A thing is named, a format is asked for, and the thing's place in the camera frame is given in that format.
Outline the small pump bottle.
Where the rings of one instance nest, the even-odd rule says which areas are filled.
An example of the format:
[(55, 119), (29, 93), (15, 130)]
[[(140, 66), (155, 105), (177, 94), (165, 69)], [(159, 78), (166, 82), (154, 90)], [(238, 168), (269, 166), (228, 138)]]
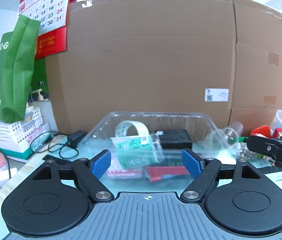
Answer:
[(38, 81), (37, 85), (39, 87), (39, 89), (35, 90), (35, 92), (38, 94), (37, 101), (48, 101), (49, 94), (42, 90), (44, 82)]

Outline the white perforated storage basket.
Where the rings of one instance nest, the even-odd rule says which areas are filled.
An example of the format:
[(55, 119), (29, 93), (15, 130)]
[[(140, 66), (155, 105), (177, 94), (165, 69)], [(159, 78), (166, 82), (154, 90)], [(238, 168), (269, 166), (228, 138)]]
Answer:
[(32, 154), (31, 143), (47, 131), (49, 124), (43, 122), (40, 108), (35, 107), (25, 115), (24, 121), (0, 122), (0, 151), (10, 157), (28, 159)]

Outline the green tissue packet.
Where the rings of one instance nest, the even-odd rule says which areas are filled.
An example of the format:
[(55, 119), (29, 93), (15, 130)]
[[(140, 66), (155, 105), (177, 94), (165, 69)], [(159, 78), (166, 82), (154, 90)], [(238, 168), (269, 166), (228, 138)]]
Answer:
[(163, 150), (157, 135), (112, 137), (115, 155), (124, 169), (157, 164), (164, 160)]

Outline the red wall calendar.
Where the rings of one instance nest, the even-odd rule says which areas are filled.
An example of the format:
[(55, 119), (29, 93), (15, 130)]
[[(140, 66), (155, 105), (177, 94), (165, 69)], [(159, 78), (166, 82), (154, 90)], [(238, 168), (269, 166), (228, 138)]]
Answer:
[(76, 0), (20, 0), (18, 13), (40, 21), (36, 59), (66, 50), (68, 6)]

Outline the bag of dried seeds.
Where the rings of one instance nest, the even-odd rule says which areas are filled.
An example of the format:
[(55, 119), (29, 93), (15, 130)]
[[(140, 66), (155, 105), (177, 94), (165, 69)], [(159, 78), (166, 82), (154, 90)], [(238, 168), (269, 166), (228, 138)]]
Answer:
[(238, 142), (233, 146), (236, 150), (237, 159), (239, 160), (255, 160), (263, 157), (262, 154), (250, 151), (245, 142)]

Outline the red flat box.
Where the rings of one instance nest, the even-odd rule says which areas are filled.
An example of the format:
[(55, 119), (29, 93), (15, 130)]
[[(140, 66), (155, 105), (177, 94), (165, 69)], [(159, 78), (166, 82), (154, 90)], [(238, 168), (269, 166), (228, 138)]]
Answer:
[(146, 171), (151, 182), (189, 174), (184, 166), (148, 166)]

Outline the black box in container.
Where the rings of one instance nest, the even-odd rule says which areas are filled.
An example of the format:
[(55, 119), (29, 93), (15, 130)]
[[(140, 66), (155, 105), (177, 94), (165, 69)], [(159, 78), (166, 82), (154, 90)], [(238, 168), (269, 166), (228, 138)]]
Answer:
[(168, 129), (155, 131), (160, 140), (162, 149), (192, 148), (193, 141), (186, 129)]

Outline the clear patterned tape roll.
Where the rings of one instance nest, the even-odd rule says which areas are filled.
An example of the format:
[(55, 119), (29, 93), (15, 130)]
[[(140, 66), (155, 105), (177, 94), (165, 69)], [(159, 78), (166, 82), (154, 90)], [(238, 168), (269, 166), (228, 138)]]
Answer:
[(116, 138), (131, 136), (130, 132), (135, 132), (136, 136), (148, 136), (149, 130), (145, 124), (139, 121), (124, 120), (118, 124), (114, 136)]

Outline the red silicone scrubber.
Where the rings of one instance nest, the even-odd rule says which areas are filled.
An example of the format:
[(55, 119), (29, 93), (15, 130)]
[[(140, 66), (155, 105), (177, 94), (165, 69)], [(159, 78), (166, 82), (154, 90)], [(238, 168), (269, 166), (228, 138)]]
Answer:
[(253, 135), (270, 138), (271, 137), (270, 126), (264, 125), (264, 126), (260, 126), (258, 128), (251, 130), (251, 132), (249, 133), (249, 136), (251, 137)]

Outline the green fabric bag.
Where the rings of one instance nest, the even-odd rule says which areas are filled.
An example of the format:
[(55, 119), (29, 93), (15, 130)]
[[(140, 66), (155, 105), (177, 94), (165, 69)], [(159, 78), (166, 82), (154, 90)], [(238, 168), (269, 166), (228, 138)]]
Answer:
[(0, 44), (0, 120), (24, 120), (34, 72), (40, 21), (20, 15), (14, 30)]

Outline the large brown cardboard box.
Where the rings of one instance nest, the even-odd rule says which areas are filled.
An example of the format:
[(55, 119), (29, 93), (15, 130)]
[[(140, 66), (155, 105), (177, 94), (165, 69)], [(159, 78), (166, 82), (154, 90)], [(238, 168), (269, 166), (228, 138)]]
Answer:
[[(235, 72), (233, 0), (86, 0), (69, 6), (67, 48), (46, 69), (61, 132), (110, 112), (198, 112), (229, 122)], [(205, 102), (207, 88), (228, 102)]]

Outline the white shipping label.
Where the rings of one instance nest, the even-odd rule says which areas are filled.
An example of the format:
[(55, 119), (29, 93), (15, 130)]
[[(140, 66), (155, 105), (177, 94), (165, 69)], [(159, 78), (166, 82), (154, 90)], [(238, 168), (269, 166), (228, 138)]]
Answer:
[(228, 102), (229, 89), (226, 88), (207, 88), (205, 89), (205, 102)]

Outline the clear plastic cup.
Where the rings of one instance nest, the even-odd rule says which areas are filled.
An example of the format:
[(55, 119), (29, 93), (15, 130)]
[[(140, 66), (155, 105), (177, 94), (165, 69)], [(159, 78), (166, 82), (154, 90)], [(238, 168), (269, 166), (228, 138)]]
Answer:
[(235, 121), (231, 123), (228, 127), (222, 129), (222, 131), (225, 134), (225, 138), (227, 140), (234, 140), (234, 141), (239, 140), (243, 130), (244, 130), (243, 124), (238, 121)]

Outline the clear plastic clamshell container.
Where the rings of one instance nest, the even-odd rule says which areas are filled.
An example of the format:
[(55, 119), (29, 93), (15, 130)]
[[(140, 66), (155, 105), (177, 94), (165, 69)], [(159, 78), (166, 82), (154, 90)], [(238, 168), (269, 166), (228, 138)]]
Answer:
[(233, 164), (230, 146), (212, 119), (202, 113), (112, 112), (79, 144), (80, 155), (111, 153), (110, 179), (151, 182), (188, 175), (182, 151)]

